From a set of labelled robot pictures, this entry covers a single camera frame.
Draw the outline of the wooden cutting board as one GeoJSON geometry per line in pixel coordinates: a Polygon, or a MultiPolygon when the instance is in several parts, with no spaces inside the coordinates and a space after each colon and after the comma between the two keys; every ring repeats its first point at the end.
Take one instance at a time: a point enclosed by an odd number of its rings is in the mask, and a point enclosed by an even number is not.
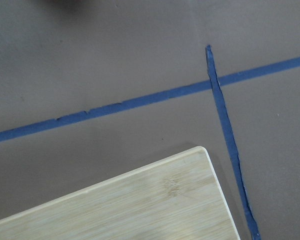
{"type": "Polygon", "coordinates": [[[238,240],[196,146],[0,220],[0,240],[238,240]]]}

